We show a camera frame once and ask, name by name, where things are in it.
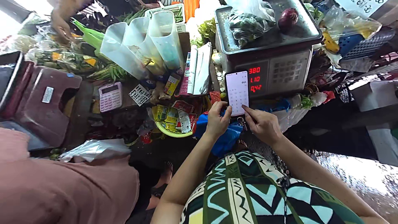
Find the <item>patterned dress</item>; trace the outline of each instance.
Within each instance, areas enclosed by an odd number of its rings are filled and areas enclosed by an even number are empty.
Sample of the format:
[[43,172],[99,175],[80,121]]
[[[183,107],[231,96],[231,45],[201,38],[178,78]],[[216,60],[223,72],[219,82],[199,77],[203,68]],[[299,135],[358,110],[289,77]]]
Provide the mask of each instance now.
[[189,197],[181,224],[363,224],[321,188],[288,178],[258,153],[220,159]]

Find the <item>smartphone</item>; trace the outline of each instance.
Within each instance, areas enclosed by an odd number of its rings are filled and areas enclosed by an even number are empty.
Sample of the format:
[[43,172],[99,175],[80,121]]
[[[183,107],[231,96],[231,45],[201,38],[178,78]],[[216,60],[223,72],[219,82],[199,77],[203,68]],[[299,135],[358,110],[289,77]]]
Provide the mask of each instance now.
[[232,107],[231,116],[245,113],[242,105],[249,106],[249,76],[247,71],[228,73],[225,75],[226,90],[229,105]]

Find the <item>white plastic basket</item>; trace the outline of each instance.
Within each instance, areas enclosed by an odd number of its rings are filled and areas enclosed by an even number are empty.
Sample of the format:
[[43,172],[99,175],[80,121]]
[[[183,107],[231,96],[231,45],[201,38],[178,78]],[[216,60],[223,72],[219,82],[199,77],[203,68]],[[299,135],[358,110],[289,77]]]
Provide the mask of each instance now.
[[176,22],[176,25],[184,24],[185,23],[185,11],[184,11],[184,4],[183,3],[178,3],[178,4],[175,4],[175,5],[165,6],[163,8],[149,9],[149,10],[145,11],[145,16],[149,17],[149,18],[152,18],[152,15],[155,12],[162,12],[162,11],[170,11],[170,12],[173,12],[173,13],[177,13],[179,11],[179,9],[181,9],[181,12],[182,12],[182,22],[178,22],[178,23]]
[[177,32],[178,33],[182,33],[182,32],[186,32],[187,29],[185,28],[185,24],[178,24],[177,26]]

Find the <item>red led display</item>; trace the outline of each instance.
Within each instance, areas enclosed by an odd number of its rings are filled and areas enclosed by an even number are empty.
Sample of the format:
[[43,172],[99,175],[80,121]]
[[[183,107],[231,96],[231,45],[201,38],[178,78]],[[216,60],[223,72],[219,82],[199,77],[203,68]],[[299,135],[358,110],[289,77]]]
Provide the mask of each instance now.
[[249,69],[249,74],[259,73],[260,70],[261,70],[260,67],[251,68]]
[[262,85],[251,86],[250,91],[256,92],[257,90],[261,90]]
[[[252,71],[257,71],[257,69],[258,69],[258,71],[260,71],[260,67],[258,67],[258,68],[253,68],[253,70]],[[260,76],[256,76],[256,77],[252,77],[252,78],[250,78],[250,83],[257,83],[257,82],[259,82],[260,81]],[[261,90],[261,87],[262,87],[262,85],[250,85],[250,91],[252,91],[252,92],[256,92],[257,90]]]

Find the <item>keychain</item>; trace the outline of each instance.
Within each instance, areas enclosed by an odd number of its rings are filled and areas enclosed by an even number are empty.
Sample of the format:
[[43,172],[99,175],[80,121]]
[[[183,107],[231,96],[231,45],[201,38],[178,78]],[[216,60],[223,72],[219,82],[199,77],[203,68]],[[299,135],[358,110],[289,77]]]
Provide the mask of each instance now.
[[247,127],[246,127],[246,122],[245,122],[245,120],[243,119],[243,117],[238,117],[237,121],[239,122],[240,125],[243,126],[243,131],[242,131],[242,133],[248,130]]

